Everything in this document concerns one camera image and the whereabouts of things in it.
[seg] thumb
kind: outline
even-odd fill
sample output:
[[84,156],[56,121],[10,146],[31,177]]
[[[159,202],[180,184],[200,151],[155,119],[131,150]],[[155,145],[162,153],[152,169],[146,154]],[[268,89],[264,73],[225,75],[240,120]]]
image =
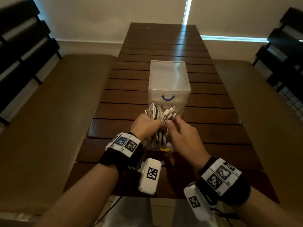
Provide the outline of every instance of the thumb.
[[181,134],[177,131],[176,126],[174,125],[173,121],[167,120],[166,124],[167,124],[167,128],[168,128],[169,132],[171,133],[173,139],[181,137]]

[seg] plastic storage drawer unit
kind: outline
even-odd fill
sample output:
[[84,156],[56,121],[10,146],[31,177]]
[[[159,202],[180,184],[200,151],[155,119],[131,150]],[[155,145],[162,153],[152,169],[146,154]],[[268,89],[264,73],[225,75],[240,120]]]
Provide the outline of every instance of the plastic storage drawer unit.
[[151,61],[149,74],[149,105],[163,111],[175,107],[182,115],[191,92],[185,62]]

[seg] wooden table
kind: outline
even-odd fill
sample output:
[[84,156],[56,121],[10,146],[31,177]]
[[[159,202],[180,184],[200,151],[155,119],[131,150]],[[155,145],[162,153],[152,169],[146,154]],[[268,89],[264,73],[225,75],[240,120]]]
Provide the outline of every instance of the wooden table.
[[[240,169],[252,186],[279,202],[194,25],[131,23],[64,191],[98,162],[110,139],[128,132],[148,108],[151,60],[186,63],[191,94],[183,119],[198,130],[211,156]],[[148,157],[162,162],[153,197],[184,198],[184,187],[199,177],[177,152],[148,151]],[[139,178],[138,172],[126,172],[112,194],[148,197],[137,189]]]

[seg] wristband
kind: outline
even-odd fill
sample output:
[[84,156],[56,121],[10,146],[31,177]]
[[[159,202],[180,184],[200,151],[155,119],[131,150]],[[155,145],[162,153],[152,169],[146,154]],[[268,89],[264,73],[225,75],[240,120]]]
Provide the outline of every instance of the wristband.
[[229,206],[242,205],[249,197],[250,185],[242,172],[223,159],[211,157],[199,171],[201,178],[195,182],[210,205],[218,200]]
[[114,164],[122,176],[127,168],[137,169],[144,157],[143,145],[133,133],[120,133],[106,146],[99,160],[105,166]]

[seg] white cable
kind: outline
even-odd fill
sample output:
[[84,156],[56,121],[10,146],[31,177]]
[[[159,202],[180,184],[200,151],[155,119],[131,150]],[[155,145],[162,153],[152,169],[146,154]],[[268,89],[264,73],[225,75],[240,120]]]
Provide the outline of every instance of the white cable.
[[[152,103],[149,109],[145,110],[145,114],[147,114],[152,119],[159,119],[162,122],[166,122],[168,119],[175,117],[177,113],[174,111],[174,107],[166,109],[165,112],[163,112],[159,107],[155,106],[155,104]],[[160,147],[165,145],[166,136],[167,133],[164,134],[163,131],[159,129],[156,134],[149,138],[151,147]]]

